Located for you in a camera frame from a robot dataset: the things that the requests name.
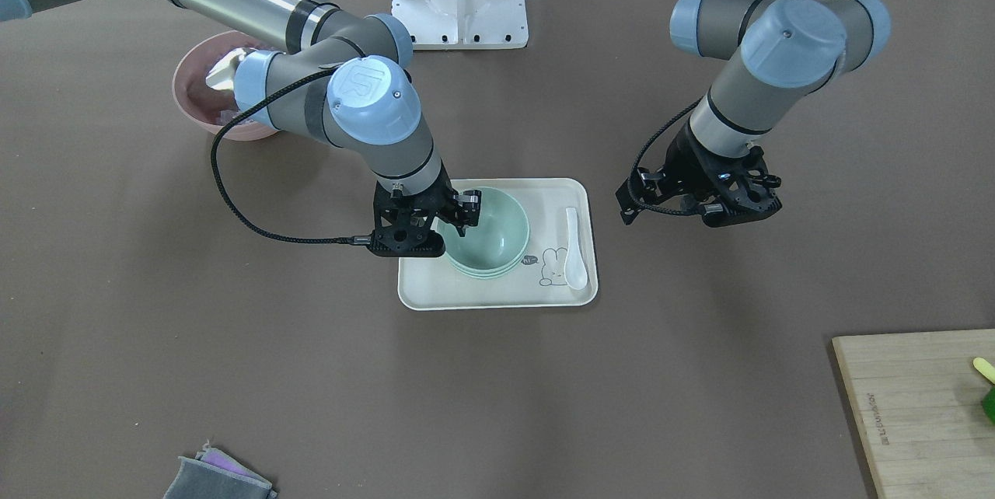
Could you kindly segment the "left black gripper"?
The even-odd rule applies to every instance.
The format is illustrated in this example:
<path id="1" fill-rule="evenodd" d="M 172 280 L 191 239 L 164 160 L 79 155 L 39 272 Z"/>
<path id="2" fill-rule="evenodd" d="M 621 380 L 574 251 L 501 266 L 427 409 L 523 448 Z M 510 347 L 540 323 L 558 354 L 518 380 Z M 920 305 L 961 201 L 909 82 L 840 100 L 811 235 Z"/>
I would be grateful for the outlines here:
<path id="1" fill-rule="evenodd" d="M 776 194 L 781 179 L 769 173 L 763 156 L 759 145 L 751 146 L 742 158 L 715 155 L 685 124 L 657 172 L 639 166 L 616 190 L 623 222 L 631 224 L 639 213 L 650 210 L 699 215 L 713 229 L 767 219 L 783 205 Z"/>

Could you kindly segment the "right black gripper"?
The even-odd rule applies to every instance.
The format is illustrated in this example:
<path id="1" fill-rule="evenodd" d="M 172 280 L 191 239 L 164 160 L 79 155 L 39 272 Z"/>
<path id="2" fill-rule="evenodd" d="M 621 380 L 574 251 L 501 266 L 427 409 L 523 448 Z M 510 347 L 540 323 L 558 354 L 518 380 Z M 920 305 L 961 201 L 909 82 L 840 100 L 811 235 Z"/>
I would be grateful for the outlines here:
<path id="1" fill-rule="evenodd" d="M 482 190 L 459 192 L 450 181 L 435 181 L 426 190 L 402 195 L 398 188 L 376 187 L 373 233 L 368 250 L 380 257 L 438 258 L 445 241 L 432 226 L 436 219 L 457 229 L 458 236 L 477 226 Z"/>

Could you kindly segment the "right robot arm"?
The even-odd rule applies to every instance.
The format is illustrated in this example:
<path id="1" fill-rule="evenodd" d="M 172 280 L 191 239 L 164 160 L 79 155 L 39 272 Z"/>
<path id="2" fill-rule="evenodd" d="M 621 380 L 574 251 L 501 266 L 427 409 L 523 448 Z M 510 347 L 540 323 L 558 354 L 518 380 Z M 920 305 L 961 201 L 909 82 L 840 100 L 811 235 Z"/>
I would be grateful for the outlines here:
<path id="1" fill-rule="evenodd" d="M 2 0 L 5 21 L 82 0 Z M 210 163 L 221 184 L 219 145 L 246 119 L 358 153 L 377 180 L 369 236 L 335 243 L 385 257 L 443 255 L 434 229 L 464 236 L 477 225 L 478 190 L 452 188 L 407 67 L 413 46 L 388 14 L 357 17 L 328 0 L 166 0 L 252 37 L 208 73 L 210 88 L 230 92 L 239 114 L 224 124 Z"/>

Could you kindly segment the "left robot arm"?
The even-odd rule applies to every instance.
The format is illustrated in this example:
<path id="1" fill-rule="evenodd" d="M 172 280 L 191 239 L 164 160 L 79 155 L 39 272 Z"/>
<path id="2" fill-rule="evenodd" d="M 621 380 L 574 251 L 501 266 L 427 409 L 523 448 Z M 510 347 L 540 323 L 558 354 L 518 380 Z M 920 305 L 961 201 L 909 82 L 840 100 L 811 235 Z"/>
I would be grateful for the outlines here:
<path id="1" fill-rule="evenodd" d="M 856 70 L 892 31 L 881 0 L 678 0 L 672 44 L 724 60 L 681 124 L 658 169 L 639 160 L 616 192 L 620 216 L 700 216 L 717 227 L 760 222 L 782 208 L 761 138 L 803 98 Z"/>

